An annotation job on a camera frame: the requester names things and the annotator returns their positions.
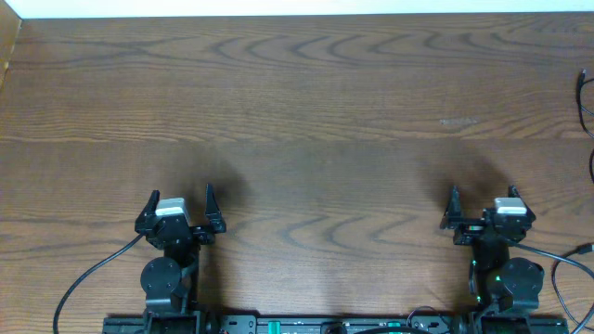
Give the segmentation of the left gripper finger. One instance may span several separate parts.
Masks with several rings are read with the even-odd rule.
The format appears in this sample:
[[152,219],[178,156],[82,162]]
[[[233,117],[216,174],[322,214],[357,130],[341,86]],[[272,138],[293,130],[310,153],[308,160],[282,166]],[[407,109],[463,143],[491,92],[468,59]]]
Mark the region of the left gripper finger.
[[158,223],[159,218],[156,215],[157,206],[160,200],[160,191],[153,190],[148,198],[148,202],[135,220],[136,232],[151,232]]
[[206,185],[205,217],[214,234],[226,232],[226,221],[218,207],[211,184]]

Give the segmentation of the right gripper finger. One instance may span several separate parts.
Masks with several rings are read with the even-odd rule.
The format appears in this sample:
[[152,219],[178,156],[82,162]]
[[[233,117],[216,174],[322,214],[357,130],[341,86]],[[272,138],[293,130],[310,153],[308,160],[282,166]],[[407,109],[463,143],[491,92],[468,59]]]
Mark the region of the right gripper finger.
[[508,213],[515,215],[525,215],[530,221],[534,221],[536,219],[536,215],[524,201],[516,186],[508,187],[508,197],[512,199],[512,204],[508,208]]
[[452,187],[450,199],[446,205],[445,213],[442,217],[441,229],[456,229],[463,220],[461,209],[460,194],[456,186]]

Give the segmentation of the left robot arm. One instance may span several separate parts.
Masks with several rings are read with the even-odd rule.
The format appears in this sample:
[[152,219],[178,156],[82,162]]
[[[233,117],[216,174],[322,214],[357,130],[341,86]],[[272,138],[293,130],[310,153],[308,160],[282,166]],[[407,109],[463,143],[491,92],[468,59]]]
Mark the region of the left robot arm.
[[143,333],[212,333],[219,328],[205,311],[192,307],[193,281],[198,276],[200,248],[212,245],[226,232],[226,221],[216,203],[213,186],[205,188],[205,225],[190,224],[186,201],[161,199],[154,190],[135,221],[135,231],[162,251],[140,276],[146,293]]

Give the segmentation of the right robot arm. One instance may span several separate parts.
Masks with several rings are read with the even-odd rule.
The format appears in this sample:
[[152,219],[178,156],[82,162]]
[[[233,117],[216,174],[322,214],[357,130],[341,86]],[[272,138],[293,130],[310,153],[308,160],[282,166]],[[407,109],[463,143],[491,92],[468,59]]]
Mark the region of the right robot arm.
[[474,310],[454,316],[449,326],[453,333],[531,331],[529,314],[538,308],[544,269],[512,258],[510,247],[526,237],[535,219],[515,186],[479,218],[464,215],[458,188],[452,188],[440,227],[454,232],[455,245],[471,247],[469,290],[477,300]]

